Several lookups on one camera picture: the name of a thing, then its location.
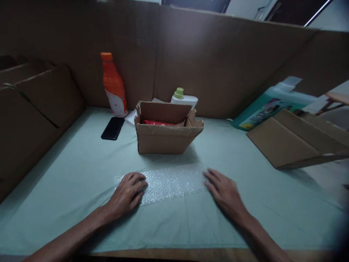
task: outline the white bottle with green cap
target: white bottle with green cap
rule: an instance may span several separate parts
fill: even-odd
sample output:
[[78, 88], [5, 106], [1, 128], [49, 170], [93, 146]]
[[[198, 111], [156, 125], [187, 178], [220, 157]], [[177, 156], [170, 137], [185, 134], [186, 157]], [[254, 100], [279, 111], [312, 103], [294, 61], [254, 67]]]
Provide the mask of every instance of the white bottle with green cap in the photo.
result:
[[171, 103], [172, 104], [187, 104], [192, 106], [192, 110], [196, 106], [197, 103], [197, 97], [195, 96], [186, 96], [183, 95], [184, 89], [183, 88], [177, 88], [175, 93], [172, 96]]

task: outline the bubble wrap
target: bubble wrap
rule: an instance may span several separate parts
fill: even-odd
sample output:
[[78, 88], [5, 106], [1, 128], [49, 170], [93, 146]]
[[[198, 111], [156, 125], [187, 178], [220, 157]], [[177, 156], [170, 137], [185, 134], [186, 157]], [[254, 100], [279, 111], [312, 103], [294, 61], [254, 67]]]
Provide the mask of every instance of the bubble wrap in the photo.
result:
[[126, 117], [125, 120], [129, 123], [131, 123], [132, 125], [135, 125], [135, 117], [137, 115], [137, 110], [133, 110], [131, 111], [131, 113], [129, 113]]
[[[144, 191], [141, 206], [206, 191], [206, 178], [202, 171], [201, 164], [189, 164], [142, 172], [148, 187]], [[122, 178], [115, 178], [115, 189]]]

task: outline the bottle label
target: bottle label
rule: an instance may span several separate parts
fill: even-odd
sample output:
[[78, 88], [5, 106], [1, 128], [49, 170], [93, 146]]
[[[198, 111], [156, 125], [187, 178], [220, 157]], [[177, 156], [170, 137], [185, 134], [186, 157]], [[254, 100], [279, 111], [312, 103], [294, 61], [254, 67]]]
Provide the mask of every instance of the bottle label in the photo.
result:
[[127, 115], [127, 110], [125, 110], [123, 100], [120, 97], [109, 93], [107, 90], [105, 92], [109, 99], [109, 104], [110, 108], [113, 111], [113, 115], [116, 117], [125, 117]]
[[291, 110], [292, 105], [290, 105], [285, 100], [280, 100], [274, 98], [270, 100], [267, 104], [262, 106], [256, 112], [254, 112], [250, 117], [243, 121], [239, 126], [248, 130], [255, 128], [257, 125], [272, 117], [283, 108]]

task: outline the person's left hand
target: person's left hand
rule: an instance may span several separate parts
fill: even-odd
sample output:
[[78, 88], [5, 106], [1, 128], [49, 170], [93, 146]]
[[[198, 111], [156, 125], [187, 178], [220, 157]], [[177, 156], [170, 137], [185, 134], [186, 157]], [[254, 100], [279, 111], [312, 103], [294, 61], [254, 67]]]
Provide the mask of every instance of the person's left hand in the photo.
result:
[[123, 177], [110, 200], [102, 206], [106, 223], [111, 223], [134, 209], [144, 194], [142, 187], [148, 185], [145, 176], [138, 172], [128, 173]]

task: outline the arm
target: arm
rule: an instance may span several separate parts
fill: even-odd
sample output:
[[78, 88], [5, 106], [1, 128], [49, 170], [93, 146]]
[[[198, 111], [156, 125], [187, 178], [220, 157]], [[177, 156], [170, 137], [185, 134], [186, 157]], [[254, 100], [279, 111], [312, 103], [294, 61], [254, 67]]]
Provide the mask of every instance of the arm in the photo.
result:
[[99, 228], [119, 219], [134, 209], [143, 196], [139, 191], [147, 185], [141, 173], [128, 173], [124, 176], [111, 199], [98, 207], [81, 222], [50, 243], [36, 251], [25, 261], [62, 261], [69, 258], [84, 242], [86, 242]]
[[205, 184], [217, 205], [238, 226], [259, 261], [291, 261], [258, 220], [247, 211], [233, 180], [213, 169], [204, 172], [204, 175], [209, 180]]

